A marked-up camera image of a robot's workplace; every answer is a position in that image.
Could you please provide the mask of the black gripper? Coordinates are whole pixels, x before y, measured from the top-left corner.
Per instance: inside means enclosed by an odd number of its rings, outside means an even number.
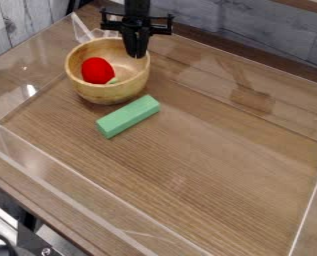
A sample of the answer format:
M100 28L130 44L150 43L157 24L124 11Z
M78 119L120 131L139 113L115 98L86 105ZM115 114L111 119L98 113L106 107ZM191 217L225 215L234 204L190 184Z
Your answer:
M145 57L150 34L170 35L173 33L174 16L171 14L135 17L107 8L102 8L99 13L102 16L100 28L103 30L122 31L126 52L133 58Z

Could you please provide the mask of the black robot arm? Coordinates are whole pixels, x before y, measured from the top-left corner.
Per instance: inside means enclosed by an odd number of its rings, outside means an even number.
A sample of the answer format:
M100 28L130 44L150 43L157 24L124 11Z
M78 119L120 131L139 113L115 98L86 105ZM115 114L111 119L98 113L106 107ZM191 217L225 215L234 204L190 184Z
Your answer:
M173 34L174 16L153 16L150 8L150 0L124 0L122 12L100 9L100 29L120 33L126 52L137 59L145 57L153 35Z

